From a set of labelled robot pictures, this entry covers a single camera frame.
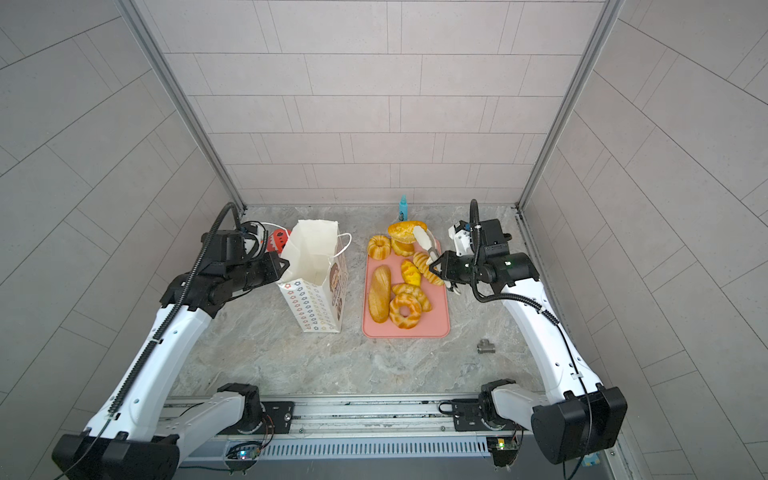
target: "paper bag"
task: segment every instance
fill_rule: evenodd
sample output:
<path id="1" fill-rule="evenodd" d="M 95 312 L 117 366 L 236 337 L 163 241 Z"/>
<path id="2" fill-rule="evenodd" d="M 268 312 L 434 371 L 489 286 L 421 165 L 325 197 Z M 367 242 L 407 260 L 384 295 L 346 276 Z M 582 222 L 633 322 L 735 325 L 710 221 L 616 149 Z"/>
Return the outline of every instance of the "paper bag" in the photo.
<path id="1" fill-rule="evenodd" d="M 341 237 L 349 236 L 342 247 Z M 344 250 L 352 235 L 339 235 L 339 223 L 299 220 L 280 254 L 290 262 L 277 281 L 288 306 L 305 333 L 341 332 L 347 287 Z"/>

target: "tray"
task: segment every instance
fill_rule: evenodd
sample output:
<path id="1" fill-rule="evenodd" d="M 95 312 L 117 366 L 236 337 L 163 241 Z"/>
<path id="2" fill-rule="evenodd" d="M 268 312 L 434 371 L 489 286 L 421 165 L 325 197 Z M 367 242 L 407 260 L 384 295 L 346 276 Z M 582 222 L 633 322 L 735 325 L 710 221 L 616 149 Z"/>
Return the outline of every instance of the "tray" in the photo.
<path id="1" fill-rule="evenodd" d="M 424 251 L 418 244 L 415 245 L 416 251 Z M 440 251 L 440 244 L 437 244 L 437 251 Z M 422 277 L 421 288 L 429 298 L 432 304 L 432 310 L 422 313 L 419 323 L 412 329 L 401 329 L 387 320 L 384 323 L 376 323 L 371 318 L 368 311 L 368 288 L 370 287 L 373 271 L 381 265 L 389 265 L 392 272 L 392 285 L 402 283 L 402 273 L 400 264 L 403 260 L 413 261 L 412 257 L 401 257 L 392 252 L 384 260 L 374 260 L 368 257 L 366 264 L 366 290 L 365 299 L 362 303 L 362 332 L 372 339 L 392 339 L 392 338 L 442 338 L 451 331 L 451 321 L 448 317 L 448 295 L 444 285 L 432 285 L 426 278 Z"/>

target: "red object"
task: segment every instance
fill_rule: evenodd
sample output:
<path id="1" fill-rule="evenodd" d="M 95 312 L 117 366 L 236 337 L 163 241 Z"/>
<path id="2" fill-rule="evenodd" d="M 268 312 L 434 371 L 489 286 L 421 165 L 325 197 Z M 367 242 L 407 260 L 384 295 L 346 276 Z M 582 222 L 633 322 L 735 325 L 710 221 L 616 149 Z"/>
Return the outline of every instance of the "red object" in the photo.
<path id="1" fill-rule="evenodd" d="M 418 244 L 415 245 L 416 251 L 424 251 Z M 366 289 L 365 299 L 362 302 L 362 332 L 369 338 L 442 338 L 451 331 L 451 320 L 448 317 L 448 294 L 444 285 L 432 285 L 426 278 L 422 278 L 421 288 L 426 293 L 429 302 L 432 304 L 432 310 L 422 313 L 419 324 L 412 329 L 401 329 L 387 319 L 384 323 L 376 323 L 368 311 L 368 288 L 370 288 L 373 271 L 379 265 L 389 265 L 392 273 L 392 285 L 402 283 L 402 272 L 400 263 L 406 257 L 396 255 L 394 252 L 389 254 L 384 260 L 374 260 L 368 257 L 366 265 Z"/>
<path id="2" fill-rule="evenodd" d="M 286 246 L 286 243 L 288 243 L 289 235 L 290 230 L 283 230 L 282 228 L 270 233 L 270 238 L 266 242 L 266 251 L 282 253 L 283 248 Z"/>

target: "pastry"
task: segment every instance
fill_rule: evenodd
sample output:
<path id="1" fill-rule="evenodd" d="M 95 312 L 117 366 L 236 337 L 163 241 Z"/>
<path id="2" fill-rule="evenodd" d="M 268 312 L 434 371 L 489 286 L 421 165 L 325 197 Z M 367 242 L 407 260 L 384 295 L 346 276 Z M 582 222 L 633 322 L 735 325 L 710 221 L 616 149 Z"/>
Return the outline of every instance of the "pastry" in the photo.
<path id="1" fill-rule="evenodd" d="M 407 222 L 393 223 L 387 229 L 387 233 L 393 240 L 397 240 L 400 243 L 414 243 L 416 237 L 413 236 L 413 227 L 419 225 L 424 231 L 427 230 L 427 224 L 419 222 L 418 220 L 408 220 Z"/>
<path id="2" fill-rule="evenodd" d="M 403 260 L 400 264 L 400 271 L 402 272 L 402 280 L 411 285 L 422 285 L 422 274 L 419 273 L 419 269 L 411 260 Z"/>
<path id="3" fill-rule="evenodd" d="M 427 262 L 429 262 L 429 255 L 427 255 L 426 253 L 416 252 L 413 254 L 414 265 L 416 265 L 416 268 L 419 269 L 419 272 L 422 273 L 422 275 L 424 276 L 424 278 L 427 279 L 427 281 L 429 281 L 434 285 L 445 285 L 445 282 L 443 282 L 439 276 L 429 271 L 429 265 L 427 264 Z"/>
<path id="4" fill-rule="evenodd" d="M 368 311 L 376 323 L 384 323 L 389 318 L 389 285 L 392 283 L 392 272 L 389 267 L 382 265 L 373 271 L 370 287 L 368 288 Z"/>
<path id="5" fill-rule="evenodd" d="M 419 305 L 422 306 L 422 312 L 428 312 L 432 309 L 432 304 L 429 302 L 427 294 L 424 293 L 424 290 L 417 287 L 416 285 L 411 285 L 409 283 L 398 283 L 397 285 L 392 285 L 392 293 L 395 295 L 399 295 L 400 293 L 408 293 L 409 295 L 413 295 L 419 301 Z"/>
<path id="6" fill-rule="evenodd" d="M 408 316 L 400 314 L 400 307 L 404 306 L 410 310 Z M 401 329 L 411 329 L 419 323 L 422 318 L 422 306 L 413 295 L 400 293 L 395 299 L 389 302 L 389 318 Z"/>
<path id="7" fill-rule="evenodd" d="M 413 243 L 402 243 L 393 239 L 392 251 L 401 257 L 410 257 L 414 252 L 416 252 L 416 248 L 413 246 Z"/>
<path id="8" fill-rule="evenodd" d="M 389 243 L 389 238 L 383 235 L 374 235 L 368 241 L 368 256 L 374 260 L 384 260 L 386 257 L 389 257 L 391 249 L 392 245 Z"/>

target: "metal corner post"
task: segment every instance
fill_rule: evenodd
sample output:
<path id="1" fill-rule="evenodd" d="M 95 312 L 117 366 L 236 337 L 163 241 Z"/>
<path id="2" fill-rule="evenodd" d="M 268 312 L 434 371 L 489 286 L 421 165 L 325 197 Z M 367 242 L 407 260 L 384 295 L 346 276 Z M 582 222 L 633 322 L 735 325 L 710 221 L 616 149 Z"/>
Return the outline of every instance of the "metal corner post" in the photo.
<path id="1" fill-rule="evenodd" d="M 216 175 L 224 184 L 224 188 L 232 198 L 232 201 L 238 206 L 240 212 L 243 213 L 246 204 L 240 196 L 240 192 L 237 191 L 237 188 L 227 173 L 227 170 L 224 168 L 221 159 L 214 150 L 213 145 L 211 145 L 200 120 L 194 113 L 186 95 L 182 92 L 181 86 L 166 62 L 163 52 L 157 46 L 157 42 L 155 42 L 152 34 L 147 28 L 147 24 L 144 22 L 144 19 L 136 8 L 134 0 L 114 0 L 114 3 L 123 16 L 125 23 L 127 23 L 128 28 L 136 38 L 144 55 L 146 55 L 155 74 L 157 74 L 157 77 L 160 79 L 161 84 L 170 96 L 171 101 L 176 106 L 181 119 L 187 125 L 190 133 L 192 133 L 195 142 L 200 146 L 200 150 L 203 152 L 206 159 L 208 159 L 211 167 L 214 168 Z"/>
<path id="2" fill-rule="evenodd" d="M 565 92 L 558 114 L 554 117 L 554 122 L 552 122 L 552 127 L 549 129 L 549 133 L 547 133 L 544 146 L 541 148 L 538 159 L 536 159 L 536 163 L 531 170 L 531 176 L 528 178 L 528 182 L 523 189 L 523 194 L 518 202 L 518 209 L 521 213 L 531 199 L 536 182 L 541 177 L 541 172 L 552 155 L 552 151 L 562 134 L 565 123 L 574 110 L 576 100 L 578 100 L 581 91 L 584 90 L 584 86 L 587 84 L 589 74 L 598 60 L 600 50 L 603 48 L 608 34 L 611 33 L 623 3 L 624 0 L 606 0 L 603 5 L 598 21 L 594 25 L 592 36 L 589 38 L 584 54 L 581 56 L 581 60 L 576 67 L 576 73 L 574 73 L 574 77 L 571 79 L 571 84 L 568 85 L 568 90 Z"/>

